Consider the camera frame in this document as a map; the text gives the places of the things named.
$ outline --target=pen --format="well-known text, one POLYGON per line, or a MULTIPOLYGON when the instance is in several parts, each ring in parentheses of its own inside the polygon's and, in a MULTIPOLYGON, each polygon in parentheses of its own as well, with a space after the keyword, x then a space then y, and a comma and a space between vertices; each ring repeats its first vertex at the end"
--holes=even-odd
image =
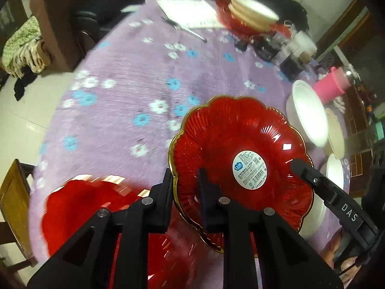
POLYGON ((183 29, 183 30, 186 30, 186 31, 189 32, 190 34, 193 34, 194 36, 197 36, 197 37, 198 37, 199 39, 201 39, 203 42, 207 42, 207 39, 206 39, 206 38, 202 37, 200 34, 197 34, 196 32, 193 32, 192 30, 190 30, 190 29, 188 29, 188 28, 186 28, 186 27, 184 27, 184 26, 181 26, 181 25, 178 24, 177 22, 175 22, 175 21, 173 21, 173 20, 170 20, 169 18, 165 18, 165 17, 162 17, 162 19, 163 19, 165 22, 167 22, 167 23, 169 23, 169 24, 171 24, 171 25, 173 25, 173 26, 179 27, 179 28, 181 28, 181 29, 183 29))

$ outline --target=screw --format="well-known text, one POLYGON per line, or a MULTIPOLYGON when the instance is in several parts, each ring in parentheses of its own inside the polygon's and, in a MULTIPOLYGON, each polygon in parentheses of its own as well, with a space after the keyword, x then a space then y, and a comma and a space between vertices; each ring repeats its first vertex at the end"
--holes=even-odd
POLYGON ((106 217, 108 215, 109 211, 106 208, 101 208, 98 212, 97 215, 99 217, 106 217))
POLYGON ((154 201, 154 200, 153 200, 153 198, 151 198, 151 197, 145 197, 145 198, 142 199, 142 203, 143 203, 144 205, 150 205, 153 201, 154 201))
POLYGON ((267 216, 273 216, 275 211, 273 208, 264 208, 263 213, 265 213, 267 216))
POLYGON ((218 201, 219 201, 220 204, 224 204, 224 205, 230 203, 230 199, 229 199, 228 197, 220 197, 220 198, 218 199, 218 201))

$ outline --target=green cloth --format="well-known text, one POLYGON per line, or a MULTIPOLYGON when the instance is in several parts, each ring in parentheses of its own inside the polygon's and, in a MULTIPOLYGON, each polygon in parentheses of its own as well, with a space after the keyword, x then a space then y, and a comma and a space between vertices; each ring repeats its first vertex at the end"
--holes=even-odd
POLYGON ((31 16, 5 43, 2 58, 4 67, 9 66, 13 55, 21 46, 41 34, 36 17, 31 16))

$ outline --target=barcode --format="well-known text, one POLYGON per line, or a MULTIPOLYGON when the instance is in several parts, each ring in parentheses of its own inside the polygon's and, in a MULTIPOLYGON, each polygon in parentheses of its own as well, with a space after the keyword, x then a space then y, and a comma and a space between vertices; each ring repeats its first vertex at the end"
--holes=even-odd
POLYGON ((254 176, 255 181, 259 181, 263 176, 263 171, 259 171, 257 175, 254 176))

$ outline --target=red glass plate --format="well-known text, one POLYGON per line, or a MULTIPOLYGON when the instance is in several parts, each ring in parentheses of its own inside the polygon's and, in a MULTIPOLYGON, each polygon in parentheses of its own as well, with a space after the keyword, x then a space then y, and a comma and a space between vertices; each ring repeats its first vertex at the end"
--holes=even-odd
POLYGON ((220 185, 225 196, 253 210, 272 207, 299 231, 314 194, 292 175, 289 163, 294 158, 313 165, 301 135, 281 112, 253 97, 214 97, 185 116, 171 142, 175 204, 205 243, 222 252, 222 235, 206 235, 201 227, 196 171, 205 168, 209 180, 220 185), (234 158, 242 151, 253 151, 265 162, 267 176, 258 189, 247 189, 235 179, 234 158))
MULTIPOLYGON (((91 175, 77 176, 48 196, 41 227, 50 256, 98 209, 124 210, 149 193, 149 190, 132 188, 121 182, 122 177, 109 176, 103 181, 94 178, 91 175)), ((119 241, 120 237, 112 265, 110 289, 113 288, 119 241)), ((149 235, 148 288, 186 288, 195 277, 199 260, 205 255, 205 246, 199 244, 194 229, 173 208, 168 232, 149 235)))

